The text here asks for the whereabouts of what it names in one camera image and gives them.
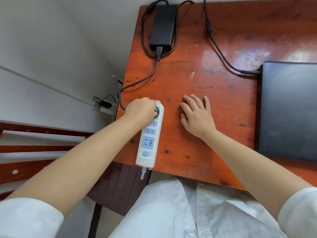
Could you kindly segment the person's right forearm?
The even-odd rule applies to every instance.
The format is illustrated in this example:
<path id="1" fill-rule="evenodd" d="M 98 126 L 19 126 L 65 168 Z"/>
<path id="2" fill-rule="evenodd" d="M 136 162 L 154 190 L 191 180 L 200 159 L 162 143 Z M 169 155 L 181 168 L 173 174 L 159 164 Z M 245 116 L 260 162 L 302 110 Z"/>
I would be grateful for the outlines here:
<path id="1" fill-rule="evenodd" d="M 296 192 L 313 186 L 286 168 L 216 129 L 197 135 L 230 168 L 250 194 L 275 218 Z"/>

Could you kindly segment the black laptop power adapter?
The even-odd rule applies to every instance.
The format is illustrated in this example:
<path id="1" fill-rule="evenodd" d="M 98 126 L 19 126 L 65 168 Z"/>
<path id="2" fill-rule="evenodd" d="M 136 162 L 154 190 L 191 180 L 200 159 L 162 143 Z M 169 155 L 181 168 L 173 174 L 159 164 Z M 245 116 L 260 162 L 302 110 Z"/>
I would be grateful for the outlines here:
<path id="1" fill-rule="evenodd" d="M 177 5 L 158 5 L 155 8 L 149 48 L 155 51 L 162 47 L 163 51 L 171 51 L 176 19 Z"/>

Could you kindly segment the white blue power strip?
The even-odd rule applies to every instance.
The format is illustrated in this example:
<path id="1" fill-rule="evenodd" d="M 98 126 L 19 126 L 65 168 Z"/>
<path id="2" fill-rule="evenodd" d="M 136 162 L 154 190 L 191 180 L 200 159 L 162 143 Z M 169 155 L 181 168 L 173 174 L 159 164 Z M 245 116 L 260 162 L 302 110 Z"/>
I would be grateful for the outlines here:
<path id="1" fill-rule="evenodd" d="M 148 169 L 152 169 L 155 166 L 164 117 L 164 106 L 159 100 L 156 100 L 156 110 L 159 111 L 158 115 L 141 131 L 141 138 L 136 158 L 137 165 Z"/>

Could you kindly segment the dark wooden chair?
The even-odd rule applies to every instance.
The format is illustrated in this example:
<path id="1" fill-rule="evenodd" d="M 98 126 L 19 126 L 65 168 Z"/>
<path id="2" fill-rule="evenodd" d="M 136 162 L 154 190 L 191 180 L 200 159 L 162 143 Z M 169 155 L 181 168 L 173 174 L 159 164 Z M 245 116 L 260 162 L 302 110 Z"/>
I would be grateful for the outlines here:
<path id="1" fill-rule="evenodd" d="M 151 170 L 141 180 L 142 168 L 111 162 L 109 167 L 88 192 L 87 197 L 96 205 L 90 224 L 88 238 L 96 238 L 102 208 L 125 216 L 149 183 Z"/>

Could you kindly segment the red-brown wooden frame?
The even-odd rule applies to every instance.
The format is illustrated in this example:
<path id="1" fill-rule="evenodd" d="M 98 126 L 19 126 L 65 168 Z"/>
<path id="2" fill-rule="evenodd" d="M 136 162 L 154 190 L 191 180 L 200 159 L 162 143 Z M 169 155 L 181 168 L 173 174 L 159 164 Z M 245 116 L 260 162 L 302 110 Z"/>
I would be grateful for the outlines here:
<path id="1" fill-rule="evenodd" d="M 4 131 L 14 131 L 23 133 L 39 133 L 49 135 L 77 136 L 85 139 L 94 134 L 89 131 L 79 131 L 33 125 L 26 123 L 6 122 L 0 120 L 0 139 Z M 42 153 L 69 151 L 74 145 L 0 145 L 0 155 L 11 153 Z M 0 185 L 17 185 L 27 181 L 32 176 L 52 163 L 55 159 L 30 160 L 30 161 L 7 161 L 0 163 Z"/>

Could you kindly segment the person's left forearm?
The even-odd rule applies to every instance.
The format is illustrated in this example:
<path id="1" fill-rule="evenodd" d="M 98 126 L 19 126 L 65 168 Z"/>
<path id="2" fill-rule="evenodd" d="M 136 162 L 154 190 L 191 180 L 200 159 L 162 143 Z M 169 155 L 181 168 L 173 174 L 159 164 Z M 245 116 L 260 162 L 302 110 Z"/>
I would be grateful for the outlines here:
<path id="1" fill-rule="evenodd" d="M 43 168 L 5 201 L 40 200 L 68 216 L 124 145 L 147 125 L 136 116 L 121 117 Z"/>

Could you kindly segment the white button shirt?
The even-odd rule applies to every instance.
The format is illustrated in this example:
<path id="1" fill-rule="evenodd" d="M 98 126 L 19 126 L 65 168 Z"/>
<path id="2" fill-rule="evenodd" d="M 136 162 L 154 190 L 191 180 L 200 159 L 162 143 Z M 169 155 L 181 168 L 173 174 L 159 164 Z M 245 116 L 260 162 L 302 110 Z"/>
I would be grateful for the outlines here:
<path id="1" fill-rule="evenodd" d="M 317 188 L 304 188 L 276 221 L 255 199 L 233 188 L 174 178 L 150 184 L 109 238 L 317 238 Z M 36 199 L 0 202 L 0 238 L 55 238 L 64 221 Z"/>

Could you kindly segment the person's right hand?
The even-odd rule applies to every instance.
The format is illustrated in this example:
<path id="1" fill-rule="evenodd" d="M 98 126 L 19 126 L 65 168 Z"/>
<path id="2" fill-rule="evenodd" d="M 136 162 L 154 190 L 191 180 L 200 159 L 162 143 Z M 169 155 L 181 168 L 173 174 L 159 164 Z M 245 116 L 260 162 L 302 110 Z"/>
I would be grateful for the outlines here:
<path id="1" fill-rule="evenodd" d="M 196 96 L 196 103 L 199 105 L 199 110 L 191 110 L 185 100 L 184 102 L 180 103 L 183 114 L 187 116 L 190 126 L 190 128 L 186 130 L 204 142 L 208 142 L 210 138 L 217 132 L 215 122 L 211 111 L 206 111 L 204 109 L 204 99 L 200 100 Z"/>

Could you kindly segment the person's left hand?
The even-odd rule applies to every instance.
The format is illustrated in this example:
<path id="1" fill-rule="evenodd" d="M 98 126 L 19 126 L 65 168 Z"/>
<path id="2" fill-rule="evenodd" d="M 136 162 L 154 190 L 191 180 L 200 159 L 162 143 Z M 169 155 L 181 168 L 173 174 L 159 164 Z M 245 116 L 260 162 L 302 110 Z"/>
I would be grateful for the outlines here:
<path id="1" fill-rule="evenodd" d="M 130 102 L 123 117 L 139 129 L 143 129 L 152 122 L 152 120 L 143 120 L 142 118 L 142 98 Z"/>

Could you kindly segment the black laptop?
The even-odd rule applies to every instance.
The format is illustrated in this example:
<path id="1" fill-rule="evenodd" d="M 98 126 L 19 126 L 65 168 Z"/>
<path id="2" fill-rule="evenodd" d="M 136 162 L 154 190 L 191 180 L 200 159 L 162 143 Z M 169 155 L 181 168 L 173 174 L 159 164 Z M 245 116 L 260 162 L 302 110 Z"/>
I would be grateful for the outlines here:
<path id="1" fill-rule="evenodd" d="M 264 62 L 257 152 L 317 164 L 317 63 Z"/>

